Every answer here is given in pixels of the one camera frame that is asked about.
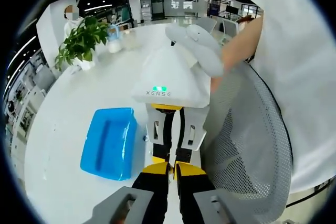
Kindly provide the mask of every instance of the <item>person's hand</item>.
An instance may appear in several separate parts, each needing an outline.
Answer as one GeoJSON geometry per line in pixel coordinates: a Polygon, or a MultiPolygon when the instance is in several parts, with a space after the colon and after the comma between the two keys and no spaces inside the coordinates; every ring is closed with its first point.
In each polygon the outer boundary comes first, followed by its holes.
{"type": "Polygon", "coordinates": [[[211,86],[210,86],[211,93],[214,93],[218,89],[220,83],[222,82],[222,78],[223,77],[211,78],[211,86]]]}

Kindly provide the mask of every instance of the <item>monitor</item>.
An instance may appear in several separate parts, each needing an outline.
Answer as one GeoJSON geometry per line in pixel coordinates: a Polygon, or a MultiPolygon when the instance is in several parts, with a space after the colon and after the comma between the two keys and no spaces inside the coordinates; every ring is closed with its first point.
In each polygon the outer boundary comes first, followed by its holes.
{"type": "Polygon", "coordinates": [[[227,5],[225,11],[227,11],[228,13],[238,14],[239,9],[236,7],[227,5]]]}

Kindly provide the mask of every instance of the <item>person's arm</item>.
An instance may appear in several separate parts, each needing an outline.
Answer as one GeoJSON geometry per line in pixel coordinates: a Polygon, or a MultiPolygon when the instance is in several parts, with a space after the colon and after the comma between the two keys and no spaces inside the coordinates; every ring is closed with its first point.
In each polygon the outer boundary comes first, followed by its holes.
{"type": "MultiPolygon", "coordinates": [[[[222,61],[224,64],[224,73],[239,62],[251,57],[257,49],[259,43],[262,16],[246,24],[245,28],[235,36],[229,43],[222,48],[222,61]]],[[[216,91],[222,78],[213,78],[211,80],[211,91],[216,91]]]]}

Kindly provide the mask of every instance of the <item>blue plastic bin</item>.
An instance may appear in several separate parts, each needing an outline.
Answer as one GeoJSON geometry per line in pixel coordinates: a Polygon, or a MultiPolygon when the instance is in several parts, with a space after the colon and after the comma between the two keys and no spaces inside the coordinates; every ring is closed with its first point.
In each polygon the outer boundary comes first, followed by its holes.
{"type": "Polygon", "coordinates": [[[114,180],[131,178],[136,122],[132,108],[97,110],[86,137],[80,168],[114,180]]]}

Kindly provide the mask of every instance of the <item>green indicator light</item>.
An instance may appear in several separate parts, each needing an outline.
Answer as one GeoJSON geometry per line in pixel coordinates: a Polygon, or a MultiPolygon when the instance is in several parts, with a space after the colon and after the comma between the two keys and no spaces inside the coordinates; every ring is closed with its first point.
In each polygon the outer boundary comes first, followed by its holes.
{"type": "Polygon", "coordinates": [[[166,91],[167,87],[164,87],[164,86],[154,86],[153,90],[154,91],[166,91]]]}

